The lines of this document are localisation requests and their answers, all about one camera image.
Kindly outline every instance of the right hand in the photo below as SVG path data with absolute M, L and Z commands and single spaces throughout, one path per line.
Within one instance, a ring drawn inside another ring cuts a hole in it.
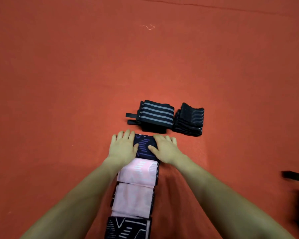
M 157 148 L 149 145 L 148 149 L 162 162 L 175 165 L 176 161 L 184 156 L 178 149 L 176 138 L 169 136 L 153 135 Z

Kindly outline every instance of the pink sock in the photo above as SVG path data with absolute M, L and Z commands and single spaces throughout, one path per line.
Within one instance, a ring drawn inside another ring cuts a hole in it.
M 125 215 L 150 217 L 153 188 L 119 183 L 115 191 L 112 210 Z
M 135 158 L 123 167 L 117 181 L 154 188 L 156 185 L 157 161 Z

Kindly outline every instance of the finger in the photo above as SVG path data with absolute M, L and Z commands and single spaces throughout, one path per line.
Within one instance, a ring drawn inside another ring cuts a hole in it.
M 129 131 L 129 129 L 127 129 L 126 132 L 124 132 L 124 136 L 123 136 L 123 138 L 124 138 L 125 140 L 128 140 L 129 134 L 130 134 L 130 131 Z
M 138 149 L 138 143 L 133 146 L 134 157 L 136 157 L 137 149 Z
M 111 144 L 113 144 L 114 142 L 116 142 L 116 134 L 114 134 L 114 135 L 112 136 Z
M 169 136 L 165 136 L 165 139 L 171 142 L 171 138 Z
M 174 143 L 175 145 L 177 145 L 177 140 L 176 138 L 171 138 L 172 143 Z
M 124 133 L 123 131 L 120 131 L 119 134 L 117 134 L 117 141 L 122 139 L 123 133 Z
M 156 142 L 159 142 L 159 141 L 164 139 L 164 137 L 162 135 L 159 135 L 159 134 L 155 134 L 155 135 L 153 135 L 153 137 L 154 137 Z
M 128 137 L 128 140 L 134 141 L 134 137 L 135 137 L 135 132 L 132 131 L 131 134 L 130 134 L 130 136 Z
M 152 153 L 154 153 L 154 155 L 155 155 L 156 157 L 159 156 L 159 151 L 158 151 L 157 148 L 153 147 L 152 145 L 149 145 L 147 148 L 148 148 Z

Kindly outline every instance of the red carpet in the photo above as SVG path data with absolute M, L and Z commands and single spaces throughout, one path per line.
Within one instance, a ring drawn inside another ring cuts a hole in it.
M 299 238 L 299 183 L 280 177 L 299 172 L 299 0 L 0 0 L 0 238 L 100 165 L 114 133 L 140 132 L 124 116 L 144 99 L 204 107 L 203 136 L 168 134 Z M 219 238 L 167 165 L 151 236 Z

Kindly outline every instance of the left hand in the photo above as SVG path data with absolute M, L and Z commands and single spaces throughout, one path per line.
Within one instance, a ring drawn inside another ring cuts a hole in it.
M 130 130 L 121 131 L 117 136 L 114 134 L 109 155 L 104 162 L 118 170 L 128 165 L 135 158 L 138 148 L 138 143 L 133 146 L 134 136 L 134 131 L 130 133 Z

